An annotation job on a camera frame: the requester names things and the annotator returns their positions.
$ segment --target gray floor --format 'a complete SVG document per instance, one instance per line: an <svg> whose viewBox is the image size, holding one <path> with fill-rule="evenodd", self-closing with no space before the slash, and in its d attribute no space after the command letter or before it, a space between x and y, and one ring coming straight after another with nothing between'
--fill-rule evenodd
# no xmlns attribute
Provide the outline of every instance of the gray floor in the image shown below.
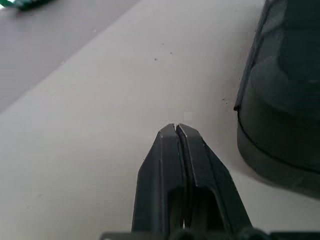
<svg viewBox="0 0 320 240"><path fill-rule="evenodd" d="M233 105L262 1L57 0L0 11L0 238L129 231L157 131L191 125L254 226L320 230L320 202L244 163Z"/></svg>

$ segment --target white table surface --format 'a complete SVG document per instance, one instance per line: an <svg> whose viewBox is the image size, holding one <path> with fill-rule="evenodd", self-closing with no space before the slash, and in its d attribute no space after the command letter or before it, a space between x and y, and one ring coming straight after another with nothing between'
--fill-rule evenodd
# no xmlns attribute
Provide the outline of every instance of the white table surface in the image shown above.
<svg viewBox="0 0 320 240"><path fill-rule="evenodd" d="M0 239L129 231L139 167L168 123L196 128L252 224L320 230L320 201L242 160L233 111L261 0L57 0L0 11Z"/></svg>

